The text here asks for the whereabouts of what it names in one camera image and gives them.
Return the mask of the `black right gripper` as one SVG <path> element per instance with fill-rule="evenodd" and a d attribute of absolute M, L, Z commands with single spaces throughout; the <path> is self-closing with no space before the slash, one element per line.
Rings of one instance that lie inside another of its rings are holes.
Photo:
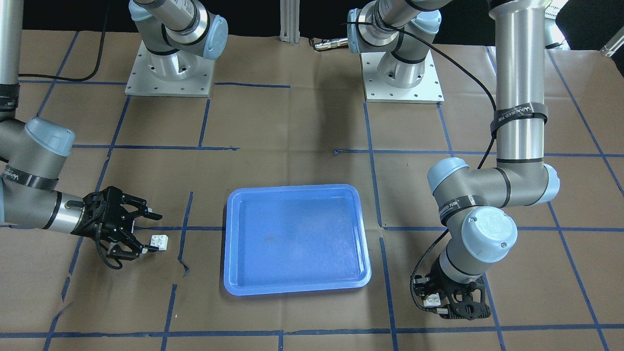
<path fill-rule="evenodd" d="M 158 221 L 147 201 L 109 186 L 98 193 L 87 194 L 82 200 L 82 215 L 71 234 L 112 243 L 106 257 L 116 260 L 134 260 L 140 254 L 155 253 L 158 246 L 145 245 L 132 233 L 134 220 L 139 217 Z"/>

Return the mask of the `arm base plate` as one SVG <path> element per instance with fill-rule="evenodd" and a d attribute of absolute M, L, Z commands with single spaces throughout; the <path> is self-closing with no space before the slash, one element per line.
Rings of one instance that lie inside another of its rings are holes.
<path fill-rule="evenodd" d="M 159 56 L 143 42 L 128 78 L 128 96 L 208 98 L 215 61 L 178 51 Z"/>
<path fill-rule="evenodd" d="M 431 51 L 422 62 L 401 62 L 391 53 L 362 53 L 365 100 L 380 103 L 439 104 L 445 98 Z"/>

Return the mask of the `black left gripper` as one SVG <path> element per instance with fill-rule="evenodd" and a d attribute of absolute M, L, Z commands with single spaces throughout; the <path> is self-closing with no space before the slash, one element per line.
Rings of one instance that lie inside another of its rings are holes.
<path fill-rule="evenodd" d="M 425 276 L 412 277 L 412 291 L 415 306 L 423 312 L 438 315 L 443 319 L 489 318 L 490 306 L 486 302 L 485 284 L 479 277 L 467 284 L 448 278 L 437 265 Z M 441 306 L 425 307 L 423 297 L 438 293 Z"/>

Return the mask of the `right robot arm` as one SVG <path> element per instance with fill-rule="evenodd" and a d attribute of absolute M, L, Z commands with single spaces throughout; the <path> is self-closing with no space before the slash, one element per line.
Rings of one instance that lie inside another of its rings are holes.
<path fill-rule="evenodd" d="M 150 244 L 134 236 L 136 218 L 160 220 L 142 198 L 109 186 L 80 198 L 56 191 L 71 154 L 73 131 L 34 117 L 15 118 L 19 104 L 19 58 L 24 3 L 1 2 L 2 222 L 91 238 L 107 265 L 163 251 L 165 236 Z M 125 92 L 130 96 L 207 97 L 214 64 L 228 39 L 224 17 L 198 0 L 132 0 L 132 20 L 142 44 Z"/>

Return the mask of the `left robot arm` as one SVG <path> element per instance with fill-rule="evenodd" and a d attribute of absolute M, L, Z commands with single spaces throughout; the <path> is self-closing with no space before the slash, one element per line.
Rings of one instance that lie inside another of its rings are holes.
<path fill-rule="evenodd" d="M 346 26 L 353 53 L 385 52 L 378 72 L 391 86 L 414 87 L 404 78 L 421 69 L 434 50 L 439 9 L 445 0 L 373 0 L 349 11 Z M 445 319 L 488 318 L 482 276 L 505 258 L 518 230 L 506 207 L 551 201 L 559 192 L 555 169 L 544 163 L 545 20 L 548 0 L 490 0 L 495 22 L 496 94 L 486 95 L 493 109 L 490 146 L 496 167 L 471 169 L 449 157 L 428 171 L 431 194 L 450 240 L 430 273 L 414 270 L 409 289 L 418 309 Z"/>

